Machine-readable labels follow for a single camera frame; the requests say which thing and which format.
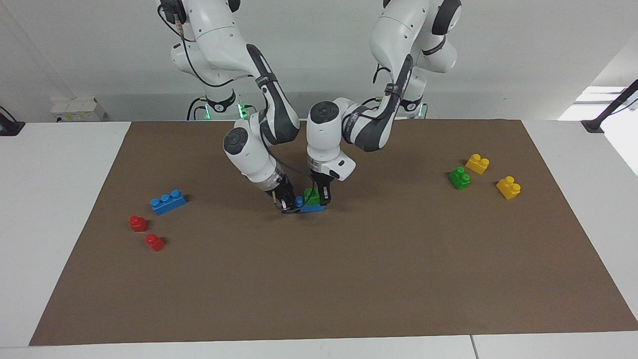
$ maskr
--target red building block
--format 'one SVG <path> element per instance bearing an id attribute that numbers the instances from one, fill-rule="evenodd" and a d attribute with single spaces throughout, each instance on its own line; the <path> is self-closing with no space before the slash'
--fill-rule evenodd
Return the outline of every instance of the red building block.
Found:
<path id="1" fill-rule="evenodd" d="M 164 247 L 164 241 L 153 233 L 146 236 L 146 244 L 148 244 L 149 247 L 153 248 L 155 252 Z"/>
<path id="2" fill-rule="evenodd" d="M 146 232 L 146 229 L 149 226 L 149 223 L 148 221 L 146 221 L 146 219 L 138 216 L 132 216 L 128 220 L 128 223 L 131 226 L 131 229 L 135 232 Z"/>

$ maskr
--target brown mat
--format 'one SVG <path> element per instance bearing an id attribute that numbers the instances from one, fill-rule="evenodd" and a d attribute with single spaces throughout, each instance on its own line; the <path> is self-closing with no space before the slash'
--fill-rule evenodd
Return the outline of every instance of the brown mat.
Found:
<path id="1" fill-rule="evenodd" d="M 304 215 L 232 166 L 230 127 L 131 125 L 31 345 L 638 330 L 520 121 L 397 122 L 379 152 L 345 145 L 355 172 Z M 305 145 L 274 151 L 305 169 Z M 457 191 L 474 152 L 491 165 Z M 153 215 L 174 188 L 189 202 Z"/>

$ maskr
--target black stand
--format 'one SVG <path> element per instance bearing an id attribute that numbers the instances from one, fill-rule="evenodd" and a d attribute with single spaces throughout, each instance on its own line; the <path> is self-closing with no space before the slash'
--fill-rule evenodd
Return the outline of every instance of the black stand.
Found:
<path id="1" fill-rule="evenodd" d="M 581 121 L 585 126 L 585 130 L 591 134 L 604 134 L 605 132 L 600 128 L 600 124 L 605 121 L 605 118 L 609 117 L 623 102 L 627 101 L 629 96 L 638 91 L 638 79 L 634 81 L 628 88 L 626 88 L 617 99 L 607 106 L 607 108 L 601 112 L 595 119 L 584 119 Z"/>
<path id="2" fill-rule="evenodd" d="M 24 122 L 11 121 L 0 112 L 0 136 L 16 136 L 24 127 Z"/>

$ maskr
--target toy block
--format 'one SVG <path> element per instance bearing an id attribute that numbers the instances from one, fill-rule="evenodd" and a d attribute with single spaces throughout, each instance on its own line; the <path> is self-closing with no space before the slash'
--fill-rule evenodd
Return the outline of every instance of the toy block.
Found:
<path id="1" fill-rule="evenodd" d="M 132 216 L 131 218 L 129 218 L 128 224 L 135 232 L 146 232 L 149 222 L 142 217 Z"/>
<path id="2" fill-rule="evenodd" d="M 304 199 L 308 199 L 306 201 L 306 206 L 309 204 L 320 204 L 319 191 L 315 189 L 312 194 L 310 194 L 310 191 L 311 188 L 306 188 L 306 190 L 304 191 Z"/>
<path id="3" fill-rule="evenodd" d="M 304 198 L 301 197 L 300 195 L 298 195 L 297 198 L 295 198 L 295 204 L 297 205 L 297 208 L 299 208 L 299 212 L 298 213 L 321 212 L 321 211 L 323 211 L 325 209 L 320 204 L 308 204 L 308 203 L 306 203 L 306 205 L 304 206 Z"/>
<path id="4" fill-rule="evenodd" d="M 149 247 L 153 248 L 155 252 L 159 251 L 160 249 L 162 249 L 162 247 L 164 247 L 164 241 L 161 240 L 160 237 L 156 236 L 153 233 L 146 236 L 146 244 L 148 244 Z"/>
<path id="5" fill-rule="evenodd" d="M 468 160 L 468 163 L 465 164 L 465 167 L 478 174 L 483 174 L 483 172 L 487 169 L 487 166 L 489 166 L 489 160 L 487 158 L 481 158 L 478 153 L 473 154 Z"/>
<path id="6" fill-rule="evenodd" d="M 151 209 L 156 215 L 163 215 L 185 204 L 186 199 L 179 190 L 173 190 L 170 195 L 163 194 L 159 199 L 151 199 Z"/>
<path id="7" fill-rule="evenodd" d="M 463 167 L 456 167 L 454 171 L 450 172 L 450 181 L 458 190 L 467 188 L 470 185 L 470 175 L 465 173 Z"/>
<path id="8" fill-rule="evenodd" d="M 501 179 L 496 184 L 496 188 L 498 188 L 507 199 L 512 199 L 521 193 L 521 186 L 518 183 L 514 183 L 514 177 L 511 176 Z"/>

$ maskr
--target white table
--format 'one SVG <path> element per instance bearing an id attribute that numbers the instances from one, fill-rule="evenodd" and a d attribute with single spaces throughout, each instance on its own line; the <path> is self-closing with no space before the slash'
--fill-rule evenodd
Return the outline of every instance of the white table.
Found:
<path id="1" fill-rule="evenodd" d="M 638 313 L 638 178 L 580 123 L 524 124 Z M 638 332 L 27 348 L 129 125 L 37 123 L 0 138 L 0 358 L 638 358 Z"/>

